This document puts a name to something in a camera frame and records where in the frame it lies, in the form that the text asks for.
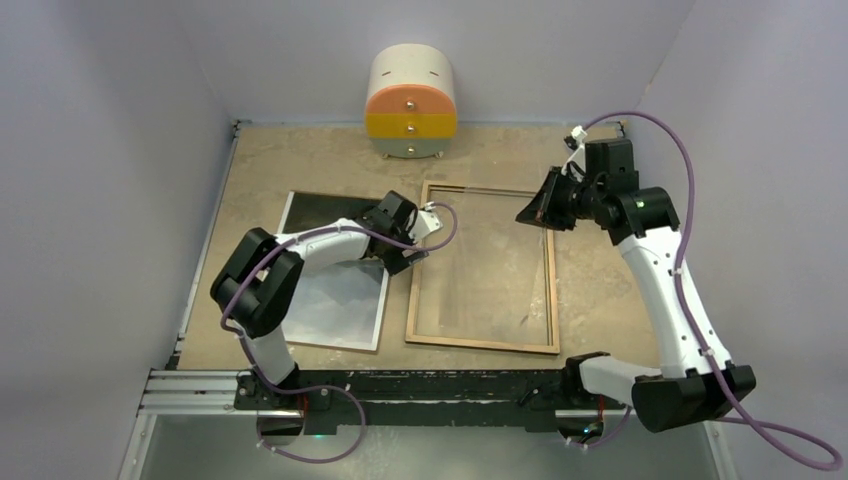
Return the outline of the glossy photo print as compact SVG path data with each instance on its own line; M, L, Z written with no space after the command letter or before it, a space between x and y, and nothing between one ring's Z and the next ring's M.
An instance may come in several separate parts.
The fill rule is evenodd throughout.
M356 216L377 198L292 191L278 231L297 233ZM291 344L374 352L389 275L376 260L355 260L304 273L282 326Z

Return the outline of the black wooden picture frame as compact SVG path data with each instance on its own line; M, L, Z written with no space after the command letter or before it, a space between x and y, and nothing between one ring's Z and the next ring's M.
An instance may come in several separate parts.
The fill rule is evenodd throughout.
M554 234L520 225L530 191L427 181L423 202L459 219L426 240L445 241L412 270L409 343L557 355L561 351Z

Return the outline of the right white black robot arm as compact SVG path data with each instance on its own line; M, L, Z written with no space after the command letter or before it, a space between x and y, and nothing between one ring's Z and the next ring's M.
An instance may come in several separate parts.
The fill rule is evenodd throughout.
M567 359L564 399L584 407L599 395L631 407L657 433L719 420L756 385L717 339L685 261L671 197L642 188L628 139L565 140L572 154L553 166L516 222L554 231L591 220L608 233L630 268L656 335L660 366L623 362L607 352Z

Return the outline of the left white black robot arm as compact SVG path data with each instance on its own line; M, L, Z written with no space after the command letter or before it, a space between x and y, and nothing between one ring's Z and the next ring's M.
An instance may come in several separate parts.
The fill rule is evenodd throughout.
M261 378L259 395L272 408L297 399L299 367L291 356L283 320L301 278L348 261L376 260L389 274L428 254L423 241L443 221L431 206L418 206L395 191L353 215L289 234L249 230L212 283L221 326L235 335Z

